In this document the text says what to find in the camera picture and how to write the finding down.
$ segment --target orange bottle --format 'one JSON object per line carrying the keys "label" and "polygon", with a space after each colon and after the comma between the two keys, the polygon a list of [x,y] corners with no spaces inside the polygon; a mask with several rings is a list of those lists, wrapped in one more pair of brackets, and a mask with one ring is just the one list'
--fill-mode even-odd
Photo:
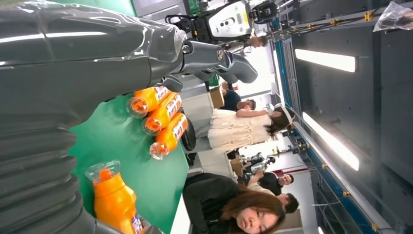
{"label": "orange bottle", "polygon": [[169,89],[164,86],[136,91],[134,97],[128,100],[126,109],[131,116],[143,118],[148,112],[154,111],[169,93]]}
{"label": "orange bottle", "polygon": [[150,155],[157,160],[162,160],[178,147],[178,142],[187,127],[187,117],[182,113],[177,113],[170,124],[156,136],[155,143],[149,149]]}
{"label": "orange bottle", "polygon": [[170,92],[158,108],[149,113],[148,117],[142,122],[144,132],[149,136],[159,134],[162,129],[168,126],[181,105],[182,101],[179,94]]}
{"label": "orange bottle", "polygon": [[91,166],[85,175],[93,182],[94,211],[100,221],[124,234],[144,233],[144,219],[136,211],[136,194],[120,176],[120,162]]}

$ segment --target white dress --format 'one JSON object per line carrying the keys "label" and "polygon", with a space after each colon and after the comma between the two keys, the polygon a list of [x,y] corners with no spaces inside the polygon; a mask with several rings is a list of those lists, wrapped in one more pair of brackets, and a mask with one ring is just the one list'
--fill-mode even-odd
{"label": "white dress", "polygon": [[216,153],[223,153],[270,138],[265,125],[271,124],[268,115],[237,117],[236,112],[214,109],[208,139]]}

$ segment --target black wheel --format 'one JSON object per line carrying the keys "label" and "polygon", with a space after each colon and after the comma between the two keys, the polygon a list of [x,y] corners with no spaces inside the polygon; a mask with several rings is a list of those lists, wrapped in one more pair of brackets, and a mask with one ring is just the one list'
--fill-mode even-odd
{"label": "black wheel", "polygon": [[196,146],[196,136],[195,136],[195,129],[192,125],[191,120],[187,118],[188,127],[187,130],[182,135],[181,141],[187,151],[192,151],[195,149]]}

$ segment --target bottle cap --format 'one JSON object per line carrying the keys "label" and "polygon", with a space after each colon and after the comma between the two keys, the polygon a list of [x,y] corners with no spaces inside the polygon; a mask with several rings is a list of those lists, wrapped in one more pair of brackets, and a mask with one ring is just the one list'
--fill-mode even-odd
{"label": "bottle cap", "polygon": [[155,142],[150,146],[149,153],[156,160],[163,160],[169,154],[169,148],[164,142]]}
{"label": "bottle cap", "polygon": [[156,136],[161,132],[162,124],[159,119],[149,117],[143,120],[142,129],[146,135]]}
{"label": "bottle cap", "polygon": [[89,167],[85,171],[85,176],[94,184],[111,179],[120,171],[120,162],[102,162]]}
{"label": "bottle cap", "polygon": [[140,97],[132,97],[126,102],[126,111],[134,118],[144,118],[148,113],[148,104]]}

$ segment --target hand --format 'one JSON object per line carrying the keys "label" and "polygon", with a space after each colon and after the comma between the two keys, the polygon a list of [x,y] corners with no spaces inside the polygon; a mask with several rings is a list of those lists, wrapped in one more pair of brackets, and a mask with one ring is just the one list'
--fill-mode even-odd
{"label": "hand", "polygon": [[263,171],[261,171],[261,170],[258,170],[256,173],[255,173],[255,176],[257,177],[257,178],[263,178],[264,177],[264,172]]}

